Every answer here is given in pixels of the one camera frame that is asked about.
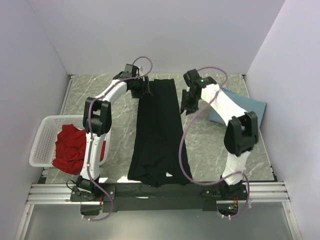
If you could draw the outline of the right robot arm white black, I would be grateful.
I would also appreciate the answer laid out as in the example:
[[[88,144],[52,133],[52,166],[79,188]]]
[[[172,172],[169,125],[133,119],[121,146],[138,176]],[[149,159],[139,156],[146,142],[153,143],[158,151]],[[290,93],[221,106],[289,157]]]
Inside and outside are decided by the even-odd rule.
[[[182,91],[180,112],[198,117],[204,111],[199,109],[202,100],[226,125],[223,142],[227,161],[218,182],[225,182],[219,187],[219,193],[222,198],[230,200],[237,194],[235,185],[243,180],[246,161],[259,141],[258,116],[238,106],[212,77],[201,77],[197,69],[187,71],[183,78],[187,89]]]

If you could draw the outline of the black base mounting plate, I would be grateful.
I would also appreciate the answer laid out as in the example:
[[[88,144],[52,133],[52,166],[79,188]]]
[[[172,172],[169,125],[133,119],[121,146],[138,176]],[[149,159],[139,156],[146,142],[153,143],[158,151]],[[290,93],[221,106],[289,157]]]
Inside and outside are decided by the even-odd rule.
[[[103,192],[95,196],[85,195],[73,186],[70,195],[72,203],[102,207],[107,213],[111,208],[118,211],[157,211],[157,210],[202,210],[216,211],[218,201],[244,201],[248,197],[247,186],[239,183],[228,186],[224,183],[212,186],[166,184],[152,187],[142,183],[102,183],[100,185],[111,196],[113,203]]]

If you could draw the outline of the folded blue t shirt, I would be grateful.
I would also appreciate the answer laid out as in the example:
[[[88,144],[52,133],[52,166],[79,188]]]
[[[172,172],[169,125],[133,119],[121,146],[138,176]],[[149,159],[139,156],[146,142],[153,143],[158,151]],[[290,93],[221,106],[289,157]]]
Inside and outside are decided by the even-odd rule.
[[[231,90],[228,90],[227,88],[223,87],[222,91],[233,101],[235,102],[238,106],[246,110],[247,112],[255,112],[257,115],[257,122],[258,122],[258,127],[260,128],[263,115],[265,112],[265,108],[267,103],[258,101],[246,96],[242,96],[239,94],[236,94],[232,92]],[[212,108],[211,112],[209,114],[208,119],[211,122],[215,122],[221,125],[224,125],[225,122],[223,119],[220,117],[220,115]]]

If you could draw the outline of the white plastic laundry basket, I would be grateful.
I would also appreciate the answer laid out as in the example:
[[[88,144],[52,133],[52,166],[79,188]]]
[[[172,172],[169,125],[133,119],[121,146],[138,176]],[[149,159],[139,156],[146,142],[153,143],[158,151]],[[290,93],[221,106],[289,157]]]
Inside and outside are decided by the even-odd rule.
[[[35,136],[29,157],[29,164],[33,167],[48,168],[53,166],[56,158],[57,135],[63,125],[74,125],[79,130],[83,127],[82,115],[51,115],[45,117]]]

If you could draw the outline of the aluminium rail frame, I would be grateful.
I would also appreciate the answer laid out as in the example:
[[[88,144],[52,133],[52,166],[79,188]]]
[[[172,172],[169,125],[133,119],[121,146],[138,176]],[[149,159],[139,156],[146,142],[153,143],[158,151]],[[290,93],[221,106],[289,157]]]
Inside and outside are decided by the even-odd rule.
[[[290,202],[290,197],[284,182],[275,181],[254,181],[250,183],[242,182],[246,185],[247,189],[247,199],[246,200],[236,200],[235,202],[230,202],[226,200],[221,200],[217,202],[217,212],[219,206],[222,204],[240,204],[244,203],[247,207],[250,207],[252,203],[282,203],[284,208],[288,209],[288,204]],[[22,214],[17,232],[15,234],[15,239],[23,240],[26,236],[27,229],[30,223],[30,219],[34,210],[35,205],[80,205],[81,209],[85,211],[85,216],[88,216],[94,209],[102,210],[102,207],[97,203],[93,205],[71,202],[70,196],[75,184],[67,186],[65,184],[32,184],[28,193],[28,197],[25,203],[24,212]],[[107,191],[104,193],[111,200],[111,196]]]

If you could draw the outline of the red t shirt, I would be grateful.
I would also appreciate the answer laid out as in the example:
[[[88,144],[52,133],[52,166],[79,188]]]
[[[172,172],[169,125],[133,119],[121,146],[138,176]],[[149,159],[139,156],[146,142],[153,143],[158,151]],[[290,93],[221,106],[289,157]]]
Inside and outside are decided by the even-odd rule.
[[[79,175],[85,162],[86,144],[85,129],[78,129],[73,124],[64,124],[57,134],[52,165],[67,174]]]

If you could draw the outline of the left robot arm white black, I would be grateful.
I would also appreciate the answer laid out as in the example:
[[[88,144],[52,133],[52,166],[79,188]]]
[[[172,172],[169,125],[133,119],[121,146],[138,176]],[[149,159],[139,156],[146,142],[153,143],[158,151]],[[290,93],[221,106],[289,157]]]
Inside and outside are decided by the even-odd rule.
[[[140,75],[141,67],[126,64],[111,84],[99,95],[85,100],[83,127],[86,132],[86,147],[82,170],[76,185],[82,189],[82,195],[88,201],[96,200],[100,195],[97,186],[100,178],[101,153],[107,157],[112,128],[112,105],[126,92],[130,91],[134,99],[150,94],[149,77]]]

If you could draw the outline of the black t shirt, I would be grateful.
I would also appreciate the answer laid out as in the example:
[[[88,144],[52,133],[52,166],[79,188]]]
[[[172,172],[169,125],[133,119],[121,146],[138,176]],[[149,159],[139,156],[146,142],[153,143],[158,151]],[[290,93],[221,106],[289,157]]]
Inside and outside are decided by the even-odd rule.
[[[175,81],[155,79],[150,82],[150,89],[152,93],[138,102],[136,137],[127,178],[156,188],[166,184],[186,185],[192,174],[186,147],[180,143],[183,127]]]

